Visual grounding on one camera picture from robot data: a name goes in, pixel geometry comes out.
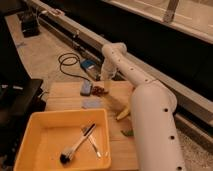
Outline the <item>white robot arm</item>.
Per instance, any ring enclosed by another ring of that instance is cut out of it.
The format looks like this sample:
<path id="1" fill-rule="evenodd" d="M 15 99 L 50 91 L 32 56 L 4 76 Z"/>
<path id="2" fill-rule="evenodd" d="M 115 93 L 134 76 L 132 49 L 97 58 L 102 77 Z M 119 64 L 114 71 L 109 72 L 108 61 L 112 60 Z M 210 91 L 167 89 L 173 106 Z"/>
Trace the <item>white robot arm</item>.
<path id="1" fill-rule="evenodd" d="M 124 43 L 104 44 L 102 54 L 102 80 L 111 80 L 120 71 L 134 86 L 130 111 L 139 170 L 186 171 L 173 117 L 174 93 L 131 62 Z"/>

